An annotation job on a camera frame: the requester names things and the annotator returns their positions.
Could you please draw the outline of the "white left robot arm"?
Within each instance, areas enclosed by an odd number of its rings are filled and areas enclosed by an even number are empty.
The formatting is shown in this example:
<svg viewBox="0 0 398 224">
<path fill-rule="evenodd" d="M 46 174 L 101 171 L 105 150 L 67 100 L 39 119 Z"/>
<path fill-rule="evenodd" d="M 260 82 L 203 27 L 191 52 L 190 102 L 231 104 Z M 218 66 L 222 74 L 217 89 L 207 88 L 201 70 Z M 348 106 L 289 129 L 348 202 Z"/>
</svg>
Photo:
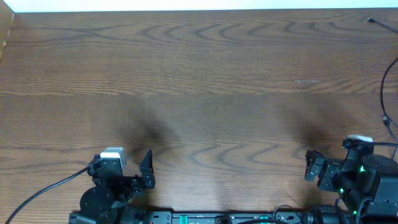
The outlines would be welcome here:
<svg viewBox="0 0 398 224">
<path fill-rule="evenodd" d="M 69 223 L 150 223 L 146 210 L 128 203 L 155 187 L 152 151 L 146 152 L 139 165 L 141 175 L 125 176 L 125 165 L 121 147 L 108 147 L 93 157 L 88 175 L 95 186 L 81 196 L 80 210 L 70 214 Z"/>
</svg>

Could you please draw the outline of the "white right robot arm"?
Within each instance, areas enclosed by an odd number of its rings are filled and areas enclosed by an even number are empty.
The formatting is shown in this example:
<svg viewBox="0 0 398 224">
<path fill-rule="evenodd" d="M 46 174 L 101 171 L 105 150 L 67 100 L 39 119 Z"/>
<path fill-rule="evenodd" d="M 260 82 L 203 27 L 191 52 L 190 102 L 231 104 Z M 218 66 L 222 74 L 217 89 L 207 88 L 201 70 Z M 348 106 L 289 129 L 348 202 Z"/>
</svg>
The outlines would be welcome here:
<svg viewBox="0 0 398 224">
<path fill-rule="evenodd" d="M 343 160 L 316 151 L 305 157 L 305 180 L 317 177 L 317 187 L 338 198 L 334 205 L 305 212 L 303 223 L 397 223 L 397 162 L 363 152 L 348 153 Z"/>
</svg>

